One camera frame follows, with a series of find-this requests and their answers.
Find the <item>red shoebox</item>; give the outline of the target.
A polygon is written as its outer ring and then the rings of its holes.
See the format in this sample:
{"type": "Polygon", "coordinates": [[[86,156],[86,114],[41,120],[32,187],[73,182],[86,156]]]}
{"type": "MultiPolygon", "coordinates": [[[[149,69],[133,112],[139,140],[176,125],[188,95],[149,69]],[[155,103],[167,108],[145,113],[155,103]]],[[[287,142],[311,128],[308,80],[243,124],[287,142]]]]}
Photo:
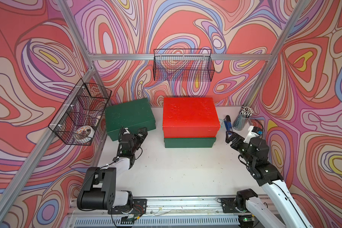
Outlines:
{"type": "Polygon", "coordinates": [[[220,123],[210,97],[167,97],[163,104],[164,138],[214,138],[220,123]]]}

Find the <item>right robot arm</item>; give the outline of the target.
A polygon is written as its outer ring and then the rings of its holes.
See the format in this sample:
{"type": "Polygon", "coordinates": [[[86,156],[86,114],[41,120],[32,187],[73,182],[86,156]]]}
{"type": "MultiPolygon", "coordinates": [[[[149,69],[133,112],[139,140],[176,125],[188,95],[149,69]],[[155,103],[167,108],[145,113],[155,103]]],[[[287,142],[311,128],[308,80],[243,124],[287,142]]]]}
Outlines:
{"type": "Polygon", "coordinates": [[[268,161],[269,146],[255,127],[246,137],[226,131],[225,142],[238,151],[239,161],[269,196],[281,218],[277,218],[252,189],[238,191],[234,200],[240,212],[250,212],[266,228],[310,228],[311,223],[295,202],[280,171],[268,161]]]}

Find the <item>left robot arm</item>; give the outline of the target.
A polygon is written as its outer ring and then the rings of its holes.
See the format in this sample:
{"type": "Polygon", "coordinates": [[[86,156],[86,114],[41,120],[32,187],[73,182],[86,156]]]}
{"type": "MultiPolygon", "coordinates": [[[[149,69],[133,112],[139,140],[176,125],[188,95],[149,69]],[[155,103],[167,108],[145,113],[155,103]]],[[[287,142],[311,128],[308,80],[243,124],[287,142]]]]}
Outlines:
{"type": "Polygon", "coordinates": [[[146,127],[133,134],[122,127],[118,134],[117,154],[110,164],[87,169],[85,179],[77,197],[77,208],[81,211],[106,210],[108,213],[130,213],[134,210],[130,191],[118,191],[116,179],[131,169],[137,160],[135,153],[148,136],[146,127]]]}

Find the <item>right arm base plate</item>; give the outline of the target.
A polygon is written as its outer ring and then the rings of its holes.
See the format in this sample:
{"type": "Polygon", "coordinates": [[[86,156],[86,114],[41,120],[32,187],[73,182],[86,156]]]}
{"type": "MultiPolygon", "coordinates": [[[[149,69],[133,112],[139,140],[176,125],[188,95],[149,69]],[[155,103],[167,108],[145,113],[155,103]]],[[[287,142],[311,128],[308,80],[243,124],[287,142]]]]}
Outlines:
{"type": "Polygon", "coordinates": [[[236,198],[217,198],[224,213],[250,213],[246,207],[246,201],[240,197],[236,198]]]}

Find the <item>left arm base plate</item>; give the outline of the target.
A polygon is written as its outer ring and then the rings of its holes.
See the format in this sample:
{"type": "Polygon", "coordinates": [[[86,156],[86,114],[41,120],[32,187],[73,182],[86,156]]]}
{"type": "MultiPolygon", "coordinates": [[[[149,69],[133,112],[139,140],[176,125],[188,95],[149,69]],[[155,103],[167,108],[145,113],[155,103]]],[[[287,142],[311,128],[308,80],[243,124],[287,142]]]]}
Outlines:
{"type": "Polygon", "coordinates": [[[125,206],[115,206],[108,211],[109,215],[143,215],[146,213],[147,199],[136,198],[125,206]]]}

